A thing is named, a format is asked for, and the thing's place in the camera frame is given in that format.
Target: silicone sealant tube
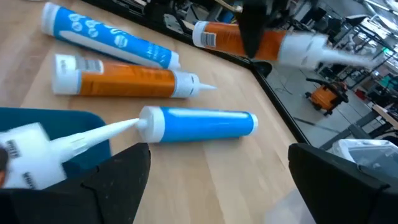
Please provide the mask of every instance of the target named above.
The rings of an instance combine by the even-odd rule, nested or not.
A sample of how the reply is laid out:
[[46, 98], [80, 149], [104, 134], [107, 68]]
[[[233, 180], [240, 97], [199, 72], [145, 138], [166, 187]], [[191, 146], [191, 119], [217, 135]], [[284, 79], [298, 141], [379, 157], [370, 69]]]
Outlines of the silicone sealant tube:
[[144, 142], [238, 138], [254, 133], [256, 115], [245, 111], [145, 106], [136, 128]]
[[216, 87], [194, 73], [55, 55], [55, 94], [188, 98]]
[[178, 53], [47, 2], [42, 30], [57, 39], [157, 68], [180, 68]]
[[[198, 21], [192, 33], [197, 47], [245, 56], [241, 33], [237, 24]], [[373, 68], [371, 58], [349, 54], [326, 47], [328, 36], [311, 32], [287, 32], [267, 30], [254, 56], [258, 60], [278, 61], [309, 70], [316, 69], [320, 62]]]
[[50, 141], [39, 123], [0, 133], [0, 144], [9, 154], [6, 178], [0, 188], [41, 190], [67, 178], [62, 163], [124, 130], [138, 119], [109, 124], [84, 133]]

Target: blue bin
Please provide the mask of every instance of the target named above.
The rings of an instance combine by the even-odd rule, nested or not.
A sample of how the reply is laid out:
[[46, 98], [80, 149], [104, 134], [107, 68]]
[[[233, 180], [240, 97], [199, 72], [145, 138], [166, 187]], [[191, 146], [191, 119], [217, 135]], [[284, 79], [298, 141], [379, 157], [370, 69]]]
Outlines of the blue bin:
[[[0, 108], [0, 131], [36, 122], [43, 126], [50, 140], [105, 125], [99, 116], [86, 111]], [[109, 141], [104, 141], [68, 162], [64, 162], [62, 166], [67, 177], [70, 178], [94, 168], [110, 157]]]

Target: orange caulk tube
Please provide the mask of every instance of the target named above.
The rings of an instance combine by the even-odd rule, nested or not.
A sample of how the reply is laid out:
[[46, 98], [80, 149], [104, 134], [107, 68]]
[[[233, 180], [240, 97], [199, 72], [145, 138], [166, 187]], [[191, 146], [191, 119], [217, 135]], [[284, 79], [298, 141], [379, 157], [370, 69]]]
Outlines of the orange caulk tube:
[[[197, 47], [246, 56], [237, 24], [198, 21], [192, 33]], [[328, 36], [311, 32], [266, 30], [254, 56], [258, 60], [278, 61], [283, 65], [315, 69], [320, 62], [372, 67], [371, 58], [328, 49]]]
[[52, 89], [59, 95], [188, 98], [216, 87], [194, 73], [57, 54]]

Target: wooden table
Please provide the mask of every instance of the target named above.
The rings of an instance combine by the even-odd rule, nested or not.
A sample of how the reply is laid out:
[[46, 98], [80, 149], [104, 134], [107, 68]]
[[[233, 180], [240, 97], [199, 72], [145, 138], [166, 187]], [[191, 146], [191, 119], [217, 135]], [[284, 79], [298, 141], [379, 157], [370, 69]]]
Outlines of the wooden table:
[[[246, 110], [259, 119], [255, 135], [237, 140], [151, 144], [152, 167], [134, 223], [262, 223], [294, 189], [287, 150], [295, 139], [249, 70], [87, 3], [54, 2], [178, 52], [184, 70], [218, 90], [189, 100], [55, 96], [55, 53], [105, 56], [43, 34], [43, 2], [12, 0], [0, 2], [0, 106], [85, 110], [107, 123], [136, 118], [144, 105]], [[111, 140], [112, 152], [137, 141], [134, 130], [126, 131]]]

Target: orange machine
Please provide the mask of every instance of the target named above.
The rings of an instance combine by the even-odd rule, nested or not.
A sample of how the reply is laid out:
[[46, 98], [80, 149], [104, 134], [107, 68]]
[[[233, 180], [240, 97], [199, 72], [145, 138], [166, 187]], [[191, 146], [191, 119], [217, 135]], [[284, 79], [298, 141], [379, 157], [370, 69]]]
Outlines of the orange machine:
[[343, 82], [327, 82], [307, 78], [306, 81], [318, 83], [318, 87], [313, 93], [306, 92], [305, 96], [310, 99], [316, 110], [326, 110], [325, 116], [332, 114], [340, 103], [348, 103], [347, 86]]

